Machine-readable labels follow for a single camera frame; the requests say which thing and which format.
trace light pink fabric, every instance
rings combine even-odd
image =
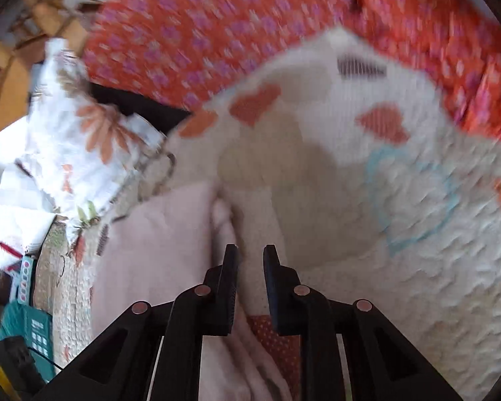
[[[230,207],[214,184],[181,187],[137,206],[110,230],[91,305],[94,336],[135,301],[173,301],[201,283],[233,243]],[[199,400],[291,399],[237,300],[230,336],[203,339]]]

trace white fabric with flowers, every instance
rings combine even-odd
[[[46,43],[32,95],[22,164],[67,217],[67,240],[103,215],[131,175],[160,147],[163,135],[138,115],[89,96],[83,63],[64,39]]]

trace orange dotted fabric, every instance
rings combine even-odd
[[[466,131],[501,138],[501,27],[468,0],[109,0],[84,60],[97,83],[199,112],[264,61],[336,24],[427,72]],[[215,117],[200,116],[189,136]]]
[[[278,336],[268,315],[250,316],[248,322],[254,335],[271,355],[290,387],[293,399],[300,391],[301,356],[299,336]]]

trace black cable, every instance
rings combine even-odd
[[[63,368],[59,365],[56,365],[52,360],[48,359],[48,357],[43,356],[41,353],[39,353],[35,348],[28,347],[28,350],[33,351],[34,353],[37,353],[39,356],[41,356],[43,359],[46,359],[48,362],[50,362],[52,365],[54,365],[56,368],[59,368],[60,371],[63,371]]]

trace bedding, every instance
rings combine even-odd
[[[63,218],[56,219],[36,266],[33,305],[52,315],[54,361],[67,365],[92,341],[91,297],[97,266],[113,219],[157,190],[172,173],[171,153],[152,159],[143,176],[135,176],[100,221],[81,231],[74,247],[67,243]]]
[[[331,299],[373,301],[476,400],[501,374],[501,29],[465,0],[424,1],[418,28],[418,0],[110,0],[84,56],[95,82],[193,111],[167,140],[172,175],[143,184],[223,183],[257,321],[274,243]],[[77,285],[83,301],[54,309],[89,314]],[[88,340],[57,342],[67,363]]]
[[[215,183],[194,183],[138,205],[110,227],[92,298],[94,336],[136,301],[155,306],[201,284],[207,270],[222,264],[227,245],[235,243],[230,206]],[[234,300],[230,334],[202,340],[199,399],[292,401],[237,296]]]
[[[46,42],[46,59],[31,97],[23,167],[67,217],[67,240],[95,222],[160,147],[146,120],[96,103],[85,68],[64,39]]]

